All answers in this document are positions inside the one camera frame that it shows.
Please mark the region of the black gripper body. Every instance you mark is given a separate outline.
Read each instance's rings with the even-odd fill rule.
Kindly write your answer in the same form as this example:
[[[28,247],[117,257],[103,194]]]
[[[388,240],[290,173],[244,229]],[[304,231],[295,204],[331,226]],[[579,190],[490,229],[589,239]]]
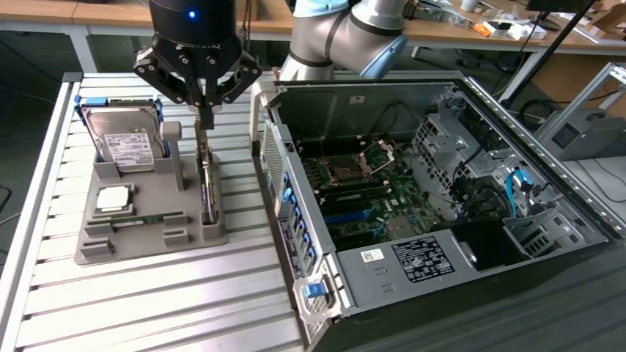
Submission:
[[[234,1],[150,1],[152,50],[179,75],[222,77],[240,58]]]

